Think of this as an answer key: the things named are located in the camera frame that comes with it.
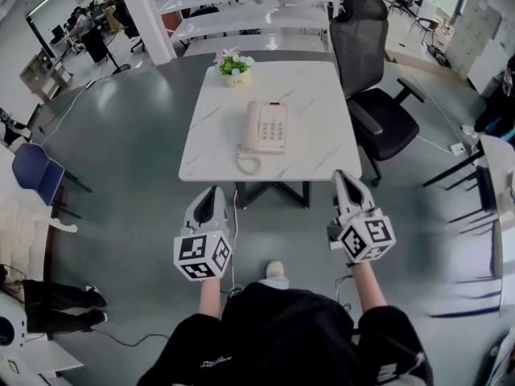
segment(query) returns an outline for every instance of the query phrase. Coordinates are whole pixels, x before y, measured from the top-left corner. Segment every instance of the white robot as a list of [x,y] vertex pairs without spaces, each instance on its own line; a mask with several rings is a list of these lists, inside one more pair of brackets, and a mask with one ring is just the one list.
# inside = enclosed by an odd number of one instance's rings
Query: white robot
[[[330,249],[342,248],[351,264],[374,261],[396,242],[392,225],[374,207],[370,190],[338,170],[332,176],[337,217],[328,226]],[[190,281],[221,278],[233,249],[228,241],[224,192],[203,191],[186,210],[184,226],[174,241],[174,264]]]

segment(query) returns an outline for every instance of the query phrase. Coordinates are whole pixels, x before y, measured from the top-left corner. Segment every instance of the white wall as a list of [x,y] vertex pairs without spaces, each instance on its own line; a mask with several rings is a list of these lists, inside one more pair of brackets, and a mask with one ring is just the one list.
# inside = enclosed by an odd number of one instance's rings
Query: white wall
[[92,0],[51,0],[31,17],[47,43],[54,38],[52,29],[63,26],[77,6],[87,6]]
[[499,43],[511,57],[515,54],[515,0],[487,0],[487,3],[502,16],[494,42]]
[[[50,41],[52,29],[62,25],[76,6],[90,1],[51,0],[36,11],[32,19],[41,35]],[[41,103],[19,78],[39,50],[41,45],[25,21],[25,8],[13,9],[0,23],[0,107],[22,123],[29,121],[37,104]]]

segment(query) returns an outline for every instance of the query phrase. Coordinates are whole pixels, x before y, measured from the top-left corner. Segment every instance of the black pants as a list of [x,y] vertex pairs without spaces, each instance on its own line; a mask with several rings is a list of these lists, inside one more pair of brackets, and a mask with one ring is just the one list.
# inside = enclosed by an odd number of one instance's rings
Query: black pants
[[29,333],[69,333],[87,331],[99,323],[97,310],[77,316],[59,310],[73,307],[100,306],[102,297],[95,292],[84,292],[68,285],[58,285],[43,281],[23,282],[25,291],[25,311]]
[[502,90],[502,85],[488,99],[487,108],[477,118],[474,130],[478,133],[484,132],[488,125],[498,117],[501,119],[497,122],[492,132],[488,134],[499,138],[513,129],[513,121],[515,121],[515,97],[506,96]]

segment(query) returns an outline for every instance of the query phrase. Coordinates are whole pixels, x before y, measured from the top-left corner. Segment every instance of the chair armrest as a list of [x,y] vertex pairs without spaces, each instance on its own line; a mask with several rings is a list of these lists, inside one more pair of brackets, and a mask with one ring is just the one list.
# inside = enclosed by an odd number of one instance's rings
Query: chair armrest
[[409,80],[405,79],[404,77],[399,77],[397,81],[404,87],[404,89],[395,97],[395,100],[398,101],[399,104],[406,99],[410,94],[413,94],[420,102],[426,101],[426,95],[415,86],[413,83],[411,83]]
[[358,120],[370,133],[378,135],[383,133],[383,128],[355,101],[347,103],[348,111],[352,117]]

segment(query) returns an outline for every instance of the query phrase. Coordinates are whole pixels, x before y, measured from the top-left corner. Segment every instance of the computer monitor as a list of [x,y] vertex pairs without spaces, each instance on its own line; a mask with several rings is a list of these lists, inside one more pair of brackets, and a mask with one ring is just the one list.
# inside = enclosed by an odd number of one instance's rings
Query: computer monitor
[[64,34],[63,27],[57,26],[55,29],[52,29],[51,33],[58,39]]
[[70,25],[70,27],[75,26],[75,23],[77,23],[77,19],[75,18],[75,16],[73,14],[72,14],[72,17],[70,17],[67,20],[67,23]]

